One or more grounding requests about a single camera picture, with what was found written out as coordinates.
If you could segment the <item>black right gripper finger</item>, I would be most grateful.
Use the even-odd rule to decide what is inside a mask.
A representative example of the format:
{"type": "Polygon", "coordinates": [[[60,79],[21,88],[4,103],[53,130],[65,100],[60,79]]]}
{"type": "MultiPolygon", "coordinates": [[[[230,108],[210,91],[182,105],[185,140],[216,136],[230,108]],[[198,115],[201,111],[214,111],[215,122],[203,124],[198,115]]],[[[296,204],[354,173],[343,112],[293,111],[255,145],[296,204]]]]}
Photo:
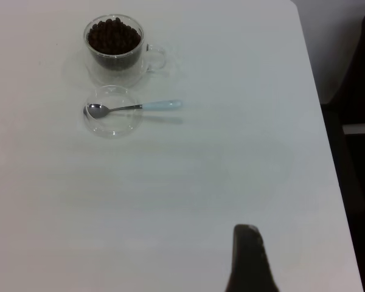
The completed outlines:
{"type": "Polygon", "coordinates": [[[231,275],[226,291],[278,291],[258,228],[234,227],[231,275]]]}

